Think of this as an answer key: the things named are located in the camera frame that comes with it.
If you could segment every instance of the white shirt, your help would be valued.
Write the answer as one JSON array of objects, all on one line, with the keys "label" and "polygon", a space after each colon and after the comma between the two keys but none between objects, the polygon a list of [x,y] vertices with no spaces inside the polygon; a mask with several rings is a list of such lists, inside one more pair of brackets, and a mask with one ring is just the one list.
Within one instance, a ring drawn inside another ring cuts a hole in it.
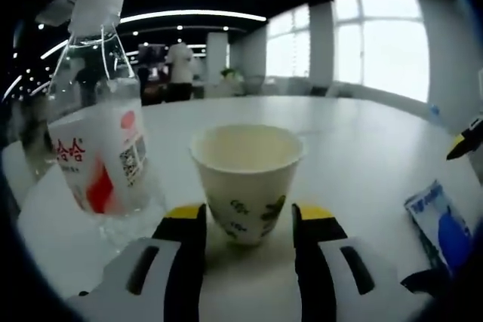
[{"label": "white shirt", "polygon": [[185,43],[171,45],[166,63],[172,65],[171,83],[193,83],[191,59],[193,52]]}]

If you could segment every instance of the bottle label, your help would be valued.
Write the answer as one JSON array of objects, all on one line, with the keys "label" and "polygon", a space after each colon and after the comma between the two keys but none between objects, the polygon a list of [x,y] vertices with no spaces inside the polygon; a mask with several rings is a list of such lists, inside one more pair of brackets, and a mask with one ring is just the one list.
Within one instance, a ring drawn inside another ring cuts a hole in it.
[{"label": "bottle label", "polygon": [[102,103],[49,124],[54,150],[81,209],[122,215],[148,201],[139,100]]}]

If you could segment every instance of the yellow object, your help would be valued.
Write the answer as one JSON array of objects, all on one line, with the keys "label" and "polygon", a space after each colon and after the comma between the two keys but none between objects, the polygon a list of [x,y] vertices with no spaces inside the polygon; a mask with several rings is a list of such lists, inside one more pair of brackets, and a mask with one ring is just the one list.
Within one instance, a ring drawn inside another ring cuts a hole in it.
[{"label": "yellow object", "polygon": [[456,136],[456,139],[454,139],[454,142],[453,142],[453,147],[451,147],[450,152],[451,152],[451,151],[453,151],[453,150],[454,150],[454,148],[455,148],[456,146],[458,146],[458,144],[459,144],[459,143],[461,143],[461,142],[462,142],[462,141],[464,141],[464,140],[465,140],[465,137],[464,137],[464,136],[463,136],[461,133],[460,133],[458,136]]},{"label": "yellow object", "polygon": [[172,219],[196,219],[200,206],[203,204],[185,205],[176,207],[165,215],[165,218]]},{"label": "yellow object", "polygon": [[334,215],[329,210],[321,207],[315,207],[313,205],[298,205],[298,207],[300,208],[302,220],[334,218]]}]

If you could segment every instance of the round table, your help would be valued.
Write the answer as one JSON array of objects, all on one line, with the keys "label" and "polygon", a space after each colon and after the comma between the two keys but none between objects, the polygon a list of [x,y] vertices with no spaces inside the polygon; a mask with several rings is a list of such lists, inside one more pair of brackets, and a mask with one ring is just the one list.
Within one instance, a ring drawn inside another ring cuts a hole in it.
[{"label": "round table", "polygon": [[[169,208],[204,200],[188,153],[200,130],[270,124],[299,134],[308,147],[285,211],[265,244],[240,255],[208,242],[201,320],[300,320],[291,202],[328,208],[348,236],[360,237],[397,268],[399,280],[429,267],[403,206],[407,198],[438,179],[471,229],[482,215],[481,186],[468,158],[445,160],[453,137],[378,103],[246,97],[148,106],[143,114],[150,158]],[[18,226],[39,268],[64,298],[99,284],[103,266],[115,255],[75,205],[58,166],[30,192]]]}]

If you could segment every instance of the paper cup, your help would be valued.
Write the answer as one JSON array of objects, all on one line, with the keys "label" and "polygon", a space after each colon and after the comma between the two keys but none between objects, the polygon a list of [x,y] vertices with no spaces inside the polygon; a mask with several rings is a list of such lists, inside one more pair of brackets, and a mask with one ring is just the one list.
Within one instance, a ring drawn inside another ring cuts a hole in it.
[{"label": "paper cup", "polygon": [[259,244],[275,227],[302,141],[289,130],[258,124],[216,127],[190,147],[213,218],[238,244]]}]

